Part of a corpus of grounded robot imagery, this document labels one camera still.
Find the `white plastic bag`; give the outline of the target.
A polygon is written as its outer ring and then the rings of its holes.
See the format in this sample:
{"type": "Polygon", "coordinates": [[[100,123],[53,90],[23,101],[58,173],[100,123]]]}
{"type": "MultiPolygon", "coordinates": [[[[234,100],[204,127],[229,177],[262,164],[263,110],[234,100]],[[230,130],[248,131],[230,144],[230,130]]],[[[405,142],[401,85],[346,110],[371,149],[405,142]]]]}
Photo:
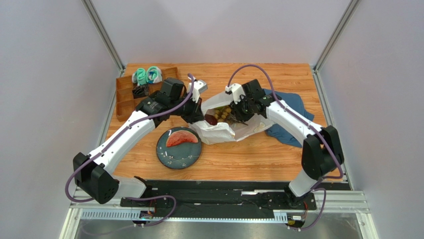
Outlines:
{"type": "MultiPolygon", "coordinates": [[[[229,105],[232,101],[232,96],[227,95],[225,92],[220,92],[202,102],[201,109],[203,114],[207,114],[215,108],[229,105]]],[[[189,124],[189,128],[198,134],[203,143],[212,145],[241,141],[251,135],[267,130],[273,124],[271,120],[261,115],[254,115],[245,124],[219,122],[217,125],[211,125],[206,121],[199,121],[189,124]]]]}

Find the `fake dark red plum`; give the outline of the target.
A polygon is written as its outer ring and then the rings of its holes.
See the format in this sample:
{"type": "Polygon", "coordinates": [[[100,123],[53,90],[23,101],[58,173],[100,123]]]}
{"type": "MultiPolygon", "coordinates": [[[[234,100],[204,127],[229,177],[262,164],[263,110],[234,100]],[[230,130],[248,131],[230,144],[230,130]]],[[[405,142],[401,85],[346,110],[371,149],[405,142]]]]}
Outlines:
{"type": "Polygon", "coordinates": [[[218,123],[218,121],[217,121],[217,119],[215,118],[215,116],[214,116],[214,115],[209,115],[209,114],[206,114],[206,115],[205,115],[205,121],[206,121],[208,124],[210,124],[210,125],[217,125],[217,123],[218,123]]]}

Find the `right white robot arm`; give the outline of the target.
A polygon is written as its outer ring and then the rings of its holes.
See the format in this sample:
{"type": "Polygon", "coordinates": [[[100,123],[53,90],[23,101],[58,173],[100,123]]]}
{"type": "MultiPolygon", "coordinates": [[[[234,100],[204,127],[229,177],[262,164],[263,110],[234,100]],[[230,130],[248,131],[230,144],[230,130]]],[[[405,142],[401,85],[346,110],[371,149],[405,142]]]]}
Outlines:
{"type": "Polygon", "coordinates": [[[337,169],[343,175],[344,156],[335,127],[323,127],[308,120],[274,91],[266,94],[257,80],[243,85],[228,84],[225,93],[232,97],[230,108],[238,121],[262,116],[284,128],[301,144],[302,169],[284,189],[284,199],[289,207],[301,205],[306,195],[328,178],[330,172],[337,169]]]}

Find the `fake watermelon slice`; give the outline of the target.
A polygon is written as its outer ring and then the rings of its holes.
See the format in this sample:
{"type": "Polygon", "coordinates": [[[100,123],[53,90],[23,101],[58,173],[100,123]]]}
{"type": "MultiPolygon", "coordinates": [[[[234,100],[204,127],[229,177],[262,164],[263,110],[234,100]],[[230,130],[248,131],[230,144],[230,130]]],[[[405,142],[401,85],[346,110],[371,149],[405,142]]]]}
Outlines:
{"type": "Polygon", "coordinates": [[[168,137],[166,141],[166,146],[173,147],[173,146],[177,146],[186,142],[198,143],[199,140],[194,133],[187,130],[179,130],[170,134],[170,136],[168,137]]]}

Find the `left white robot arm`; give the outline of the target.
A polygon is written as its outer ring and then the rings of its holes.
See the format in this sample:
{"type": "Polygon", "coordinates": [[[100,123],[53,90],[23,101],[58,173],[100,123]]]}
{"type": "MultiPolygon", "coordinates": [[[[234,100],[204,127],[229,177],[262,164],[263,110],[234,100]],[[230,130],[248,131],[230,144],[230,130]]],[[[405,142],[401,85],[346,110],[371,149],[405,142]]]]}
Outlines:
{"type": "Polygon", "coordinates": [[[201,110],[201,93],[208,86],[192,75],[189,79],[188,86],[178,79],[165,79],[159,90],[140,101],[128,120],[109,139],[89,154],[79,152],[73,158],[74,172],[65,187],[68,188],[74,181],[89,198],[75,199],[67,194],[72,202],[105,204],[116,196],[139,198],[143,195],[146,185],[142,180],[116,179],[112,174],[124,156],[170,116],[180,116],[187,123],[205,119],[201,110]]]}

